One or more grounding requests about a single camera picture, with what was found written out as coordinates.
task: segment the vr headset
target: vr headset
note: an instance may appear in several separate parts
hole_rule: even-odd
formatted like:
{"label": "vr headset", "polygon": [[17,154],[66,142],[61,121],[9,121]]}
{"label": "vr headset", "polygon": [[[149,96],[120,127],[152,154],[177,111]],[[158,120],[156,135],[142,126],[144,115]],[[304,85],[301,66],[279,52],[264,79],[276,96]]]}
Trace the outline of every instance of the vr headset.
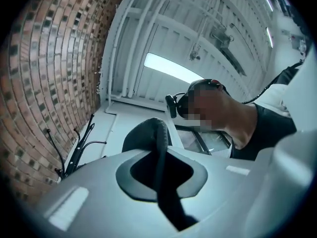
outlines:
{"label": "vr headset", "polygon": [[[188,103],[189,101],[193,100],[193,90],[195,88],[197,89],[198,86],[201,87],[203,85],[208,87],[219,88],[221,84],[219,83],[219,81],[214,79],[199,79],[190,84],[188,91],[186,93],[177,93],[173,96],[166,95],[165,100],[167,103],[167,108],[169,110],[170,116],[172,118],[175,118],[178,113],[181,117],[186,118],[185,116],[188,114]],[[223,89],[227,94],[229,94],[224,86]],[[179,99],[179,101],[177,101],[177,96],[182,94],[183,96]]]}

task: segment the window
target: window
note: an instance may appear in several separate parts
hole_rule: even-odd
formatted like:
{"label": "window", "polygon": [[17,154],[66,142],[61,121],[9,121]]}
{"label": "window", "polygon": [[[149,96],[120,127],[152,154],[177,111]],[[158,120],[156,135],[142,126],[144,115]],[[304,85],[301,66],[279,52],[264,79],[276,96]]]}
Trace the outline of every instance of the window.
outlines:
{"label": "window", "polygon": [[197,132],[191,127],[178,125],[175,127],[186,150],[212,154],[212,152],[225,150],[230,147],[228,137],[221,132]]}
{"label": "window", "polygon": [[191,83],[198,79],[203,79],[191,70],[152,53],[147,53],[144,66],[179,78],[187,83]]}

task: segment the white wall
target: white wall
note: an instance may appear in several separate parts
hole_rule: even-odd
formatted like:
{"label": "white wall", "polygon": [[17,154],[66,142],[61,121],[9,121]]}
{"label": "white wall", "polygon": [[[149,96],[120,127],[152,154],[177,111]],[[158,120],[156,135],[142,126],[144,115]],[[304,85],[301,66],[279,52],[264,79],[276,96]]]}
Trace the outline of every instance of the white wall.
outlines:
{"label": "white wall", "polygon": [[[166,122],[173,146],[183,148],[183,144],[168,113],[120,102],[112,104],[108,110],[109,114],[105,113],[106,108],[107,102],[95,113],[93,119],[95,127],[86,143],[90,141],[107,141],[107,144],[89,145],[80,159],[80,165],[101,158],[104,155],[111,156],[121,153],[126,135],[138,124],[153,117],[160,118]],[[86,127],[87,125],[81,131],[81,137],[84,135]],[[75,150],[76,143],[66,160],[66,166]]]}
{"label": "white wall", "polygon": [[292,48],[292,44],[288,39],[288,36],[281,34],[281,30],[286,30],[291,34],[303,36],[293,19],[285,17],[281,12],[275,10],[273,20],[274,29],[272,29],[272,35],[274,46],[268,71],[261,89],[266,87],[278,74],[282,72],[282,70],[299,62],[300,59],[303,59],[300,51]]}

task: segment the black shirt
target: black shirt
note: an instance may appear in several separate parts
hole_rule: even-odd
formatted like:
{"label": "black shirt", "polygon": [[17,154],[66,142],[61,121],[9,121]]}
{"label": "black shirt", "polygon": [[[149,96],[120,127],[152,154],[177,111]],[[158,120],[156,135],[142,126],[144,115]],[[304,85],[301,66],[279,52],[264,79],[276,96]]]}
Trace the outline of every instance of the black shirt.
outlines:
{"label": "black shirt", "polygon": [[231,158],[254,161],[258,152],[268,147],[274,147],[283,137],[296,132],[291,118],[283,117],[269,109],[254,103],[258,112],[256,129],[249,143],[238,150],[232,144]]}

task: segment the black tube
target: black tube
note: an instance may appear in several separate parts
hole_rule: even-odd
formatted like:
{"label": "black tube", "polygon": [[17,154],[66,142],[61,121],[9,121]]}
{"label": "black tube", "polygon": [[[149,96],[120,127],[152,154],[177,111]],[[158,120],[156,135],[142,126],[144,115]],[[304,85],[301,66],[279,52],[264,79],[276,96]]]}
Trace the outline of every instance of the black tube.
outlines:
{"label": "black tube", "polygon": [[90,124],[91,124],[91,122],[92,122],[92,120],[93,120],[93,118],[94,118],[94,114],[91,114],[91,116],[90,116],[90,119],[89,119],[89,122],[88,122],[88,126],[87,126],[87,130],[86,130],[86,132],[85,132],[85,134],[84,134],[84,136],[83,136],[83,139],[84,138],[86,138],[86,137],[88,137],[88,131],[89,131],[89,129],[90,129]]}
{"label": "black tube", "polygon": [[47,133],[49,134],[50,140],[52,141],[53,146],[54,146],[55,150],[57,151],[57,153],[58,153],[58,155],[59,155],[59,158],[60,158],[61,169],[62,169],[62,173],[61,173],[60,178],[63,179],[64,176],[65,176],[65,164],[64,164],[64,160],[63,160],[63,157],[62,157],[62,155],[60,154],[58,148],[56,147],[56,145],[55,145],[55,143],[54,143],[54,141],[53,141],[53,139],[52,139],[52,137],[51,137],[51,133],[50,133],[50,132],[51,132],[51,130],[50,130],[50,129],[47,129]]}
{"label": "black tube", "polygon": [[89,146],[90,144],[93,144],[93,143],[105,144],[105,145],[107,144],[106,141],[105,141],[105,142],[103,142],[103,141],[91,141],[91,142],[87,143],[87,144],[83,147],[82,152],[84,152],[84,150],[85,150],[85,148],[86,148],[87,146]]}
{"label": "black tube", "polygon": [[[300,66],[300,65],[302,65],[302,64],[303,64],[303,62],[300,61],[300,62],[294,64],[293,66],[291,66],[290,68],[296,68],[296,67],[298,67],[298,66]],[[256,100],[258,97],[260,97],[272,84],[275,83],[275,81],[276,81],[276,80],[278,79],[278,77],[282,74],[282,72],[281,72],[279,75],[277,75],[277,76],[271,81],[271,83],[268,84],[268,85],[266,86],[266,88],[263,89],[263,91],[262,91],[261,93],[259,93],[256,97],[254,97],[253,99],[251,99],[251,100],[249,100],[249,101],[242,102],[242,104],[248,104],[248,103],[251,103],[251,102],[255,101],[255,100]]]}
{"label": "black tube", "polygon": [[80,134],[79,134],[79,132],[77,131],[76,128],[74,128],[74,131],[76,132],[76,134],[77,134],[77,136],[78,136],[78,141],[77,141],[77,146],[78,146],[79,141],[80,141]]}

